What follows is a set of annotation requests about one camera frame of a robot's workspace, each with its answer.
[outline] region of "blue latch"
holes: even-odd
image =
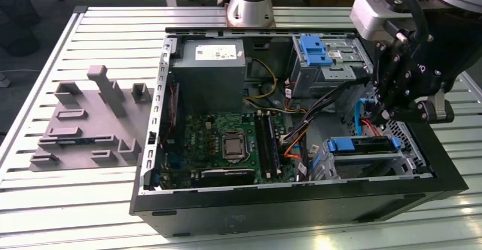
[[[337,147],[336,147],[333,141],[329,141],[329,142],[328,142],[328,145],[329,145],[329,150],[330,150],[330,152],[337,151]]]
[[[356,150],[354,142],[350,138],[337,138],[328,142],[330,152]]]
[[[333,60],[326,54],[326,46],[318,36],[301,36],[301,48],[308,56],[309,66],[321,66],[333,64]]]
[[[402,148],[401,140],[394,136],[394,137],[392,137],[392,142],[393,142],[393,145],[396,147],[396,150],[400,151],[401,148]]]
[[[317,159],[314,160],[314,163],[313,163],[313,167],[316,167],[317,166],[317,164],[318,164],[318,162],[320,162],[320,160],[322,159],[322,155],[321,154],[318,154],[318,157],[317,157]]]

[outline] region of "green motherboard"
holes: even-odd
[[[277,137],[286,133],[284,116],[272,115]],[[245,139],[245,158],[237,161],[226,159],[224,154],[224,138],[240,134]],[[256,171],[254,184],[293,182],[296,168],[292,159],[281,159],[281,174],[268,178],[262,175],[261,154],[258,152],[257,127],[254,113],[229,113],[215,115],[193,115],[186,118],[185,152],[178,169],[171,169],[171,186],[193,188],[193,170],[245,168]]]

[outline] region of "expansion slot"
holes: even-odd
[[[274,132],[274,123],[270,112],[256,113],[256,130],[260,151],[262,176],[273,178],[281,175],[278,155],[278,141]]]

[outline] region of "aluminum extrusion table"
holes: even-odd
[[[353,28],[349,8],[276,8],[278,27]],[[129,215],[137,167],[33,173],[30,159],[53,115],[59,81],[89,89],[105,64],[122,88],[155,85],[166,27],[225,27],[215,7],[91,7],[70,18],[0,147],[0,248],[37,249],[479,249],[482,241],[482,93],[463,74],[448,98],[457,114],[434,125],[471,186],[386,222],[166,239]]]

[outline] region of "wastebasket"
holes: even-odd
[[[26,56],[39,50],[39,40],[30,28],[22,27],[0,12],[0,47],[11,56]]]
[[[0,11],[21,27],[29,28],[41,22],[31,0],[0,0]]]

